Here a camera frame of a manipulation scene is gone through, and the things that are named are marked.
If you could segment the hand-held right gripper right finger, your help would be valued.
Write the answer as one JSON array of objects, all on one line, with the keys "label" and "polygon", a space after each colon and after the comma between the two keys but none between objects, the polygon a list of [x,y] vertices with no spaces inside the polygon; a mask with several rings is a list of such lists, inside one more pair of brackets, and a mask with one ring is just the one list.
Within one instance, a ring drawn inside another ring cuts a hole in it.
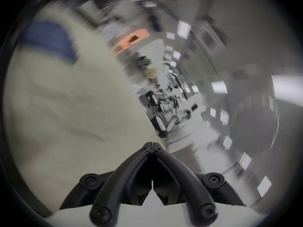
[{"label": "hand-held right gripper right finger", "polygon": [[215,203],[246,206],[223,175],[193,172],[183,162],[153,143],[153,187],[163,205],[185,203],[195,226],[209,226],[218,217]]}]

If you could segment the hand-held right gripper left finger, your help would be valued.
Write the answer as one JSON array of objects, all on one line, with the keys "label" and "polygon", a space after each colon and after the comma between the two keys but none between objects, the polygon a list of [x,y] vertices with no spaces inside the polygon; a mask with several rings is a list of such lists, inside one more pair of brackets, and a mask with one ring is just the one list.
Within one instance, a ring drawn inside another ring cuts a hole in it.
[{"label": "hand-held right gripper left finger", "polygon": [[128,157],[119,167],[103,174],[83,175],[64,199],[60,210],[92,205],[89,219],[98,227],[114,227],[128,182],[131,182],[151,155],[153,142]]}]

